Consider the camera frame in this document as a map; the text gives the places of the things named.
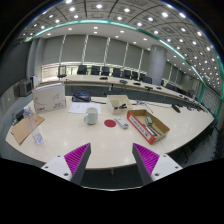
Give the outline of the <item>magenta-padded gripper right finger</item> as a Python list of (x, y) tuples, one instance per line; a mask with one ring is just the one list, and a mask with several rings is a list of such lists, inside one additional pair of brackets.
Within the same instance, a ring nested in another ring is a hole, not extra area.
[(132, 154), (144, 185), (180, 171), (182, 167), (167, 154), (158, 155), (137, 143), (133, 144)]

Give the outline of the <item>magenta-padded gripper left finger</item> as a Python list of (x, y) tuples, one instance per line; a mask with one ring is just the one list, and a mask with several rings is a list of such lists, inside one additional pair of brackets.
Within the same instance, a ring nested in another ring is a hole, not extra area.
[(91, 154), (91, 144), (84, 144), (65, 155), (57, 155), (42, 169), (79, 185)]

